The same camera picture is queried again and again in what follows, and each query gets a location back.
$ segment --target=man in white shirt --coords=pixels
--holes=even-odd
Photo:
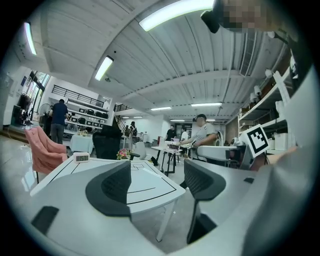
[[[180,146],[191,143],[191,157],[194,160],[206,161],[204,157],[197,156],[195,148],[199,146],[213,146],[217,139],[217,134],[214,126],[211,123],[207,123],[207,117],[204,114],[199,114],[195,118],[196,124],[201,127],[200,130],[192,136],[190,139],[184,140],[180,143]],[[183,181],[180,184],[184,189],[187,188],[187,184]]]
[[[187,133],[187,129],[185,127],[182,127],[181,131],[182,131],[182,135],[181,135],[180,142],[184,142],[184,141],[186,141],[188,139],[189,136],[188,136],[188,133]],[[180,147],[180,149],[182,150],[181,151],[181,155],[184,156],[185,158],[188,158],[188,155],[186,154],[187,146],[186,145],[182,145]]]

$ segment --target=table leg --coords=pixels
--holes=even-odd
[[[162,237],[165,233],[166,227],[170,221],[172,213],[174,212],[175,205],[176,205],[176,200],[164,206],[165,214],[164,214],[158,235],[156,236],[156,240],[158,242],[162,241]]]
[[[166,170],[166,176],[168,177],[169,176],[169,167],[170,167],[170,157],[171,157],[171,153],[168,153],[168,158],[169,158],[169,160],[168,160],[168,169]]]
[[[173,154],[173,173],[176,172],[176,154]]]
[[[162,165],[161,165],[162,172],[164,171],[164,161],[165,161],[166,153],[167,152],[165,152],[165,151],[163,152],[163,159],[162,159]]]
[[[158,162],[160,156],[160,150],[158,150],[158,155],[156,156],[156,161]]]

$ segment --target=pink armchair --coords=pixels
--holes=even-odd
[[[40,126],[24,130],[32,152],[32,168],[37,172],[49,174],[62,164],[67,157],[67,147],[53,142]]]

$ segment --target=small digital clock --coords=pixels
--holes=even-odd
[[[76,152],[73,153],[73,161],[76,163],[89,162],[90,154],[88,152]]]

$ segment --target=pink flowers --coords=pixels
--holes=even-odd
[[[127,151],[127,149],[120,149],[118,154],[116,154],[116,159],[121,160],[121,159],[127,159],[127,157],[130,156],[130,151]]]

